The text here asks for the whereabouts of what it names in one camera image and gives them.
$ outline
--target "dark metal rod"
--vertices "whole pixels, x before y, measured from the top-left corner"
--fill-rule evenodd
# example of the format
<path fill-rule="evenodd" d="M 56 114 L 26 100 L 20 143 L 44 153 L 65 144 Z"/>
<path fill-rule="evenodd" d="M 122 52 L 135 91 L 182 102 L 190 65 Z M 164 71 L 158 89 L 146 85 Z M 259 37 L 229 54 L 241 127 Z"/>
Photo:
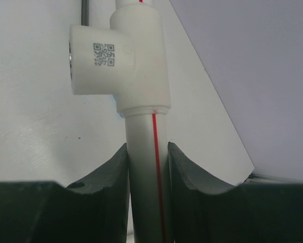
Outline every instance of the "dark metal rod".
<path fill-rule="evenodd" d="M 81 25 L 89 26 L 89 0 L 82 0 Z"/>

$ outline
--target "plastic pipe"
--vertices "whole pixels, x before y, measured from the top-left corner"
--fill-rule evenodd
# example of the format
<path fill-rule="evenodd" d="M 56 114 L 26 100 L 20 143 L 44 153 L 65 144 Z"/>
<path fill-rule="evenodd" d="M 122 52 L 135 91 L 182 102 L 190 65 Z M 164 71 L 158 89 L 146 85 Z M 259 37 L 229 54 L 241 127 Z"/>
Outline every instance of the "plastic pipe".
<path fill-rule="evenodd" d="M 173 243 L 165 131 L 171 102 L 162 22 L 151 5 L 117 3 L 111 29 L 71 27 L 72 91 L 115 96 L 126 122 L 136 243 Z"/>

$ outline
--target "pipe fitting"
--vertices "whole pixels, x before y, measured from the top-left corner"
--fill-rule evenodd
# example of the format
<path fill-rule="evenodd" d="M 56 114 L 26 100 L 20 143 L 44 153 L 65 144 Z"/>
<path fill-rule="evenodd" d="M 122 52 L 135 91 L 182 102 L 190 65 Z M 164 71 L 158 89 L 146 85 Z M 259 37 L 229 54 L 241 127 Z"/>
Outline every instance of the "pipe fitting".
<path fill-rule="evenodd" d="M 122 5 L 111 29 L 70 28 L 76 95 L 111 94 L 124 117 L 167 113 L 171 107 L 161 17 L 147 4 Z"/>

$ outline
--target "red stripe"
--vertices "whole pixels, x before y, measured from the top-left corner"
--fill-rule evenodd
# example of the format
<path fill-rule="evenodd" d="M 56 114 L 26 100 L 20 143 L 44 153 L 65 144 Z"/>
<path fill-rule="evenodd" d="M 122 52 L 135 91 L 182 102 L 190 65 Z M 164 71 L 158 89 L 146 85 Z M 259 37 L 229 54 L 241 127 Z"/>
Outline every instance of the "red stripe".
<path fill-rule="evenodd" d="M 162 242 L 166 243 L 165 213 L 164 213 L 164 200 L 163 200 L 163 190 L 162 190 L 162 174 L 161 174 L 161 165 L 160 165 L 160 152 L 159 152 L 159 147 L 158 147 L 156 114 L 153 114 L 153 128 L 154 128 L 154 142 L 155 142 L 158 199 L 159 199 L 159 204 L 160 204 L 161 225 L 162 225 L 162 239 L 163 239 Z"/>

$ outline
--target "qr code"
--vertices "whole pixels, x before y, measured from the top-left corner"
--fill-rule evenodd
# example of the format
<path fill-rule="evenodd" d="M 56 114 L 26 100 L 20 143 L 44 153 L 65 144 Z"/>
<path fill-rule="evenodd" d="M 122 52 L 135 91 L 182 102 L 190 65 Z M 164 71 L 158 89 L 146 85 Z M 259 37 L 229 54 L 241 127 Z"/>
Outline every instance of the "qr code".
<path fill-rule="evenodd" d="M 115 46 L 110 44 L 98 44 L 94 43 L 94 61 L 95 66 L 99 65 L 107 65 L 114 66 L 115 65 Z"/>

